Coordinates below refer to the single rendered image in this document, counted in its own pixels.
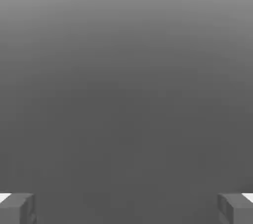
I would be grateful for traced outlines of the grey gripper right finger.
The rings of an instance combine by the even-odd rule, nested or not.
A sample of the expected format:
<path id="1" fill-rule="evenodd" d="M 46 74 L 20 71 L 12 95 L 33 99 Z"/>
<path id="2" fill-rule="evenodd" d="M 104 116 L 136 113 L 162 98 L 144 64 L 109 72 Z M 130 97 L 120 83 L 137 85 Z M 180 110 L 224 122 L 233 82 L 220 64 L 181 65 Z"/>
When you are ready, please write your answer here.
<path id="1" fill-rule="evenodd" d="M 219 193 L 219 224 L 253 224 L 253 193 Z"/>

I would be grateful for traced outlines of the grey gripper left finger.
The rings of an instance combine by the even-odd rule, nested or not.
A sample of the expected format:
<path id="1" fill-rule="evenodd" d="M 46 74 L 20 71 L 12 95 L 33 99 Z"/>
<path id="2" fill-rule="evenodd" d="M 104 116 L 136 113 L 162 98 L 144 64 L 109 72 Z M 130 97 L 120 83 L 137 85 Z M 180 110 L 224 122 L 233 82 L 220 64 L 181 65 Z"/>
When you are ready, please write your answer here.
<path id="1" fill-rule="evenodd" d="M 0 224 L 37 224 L 36 195 L 0 193 Z"/>

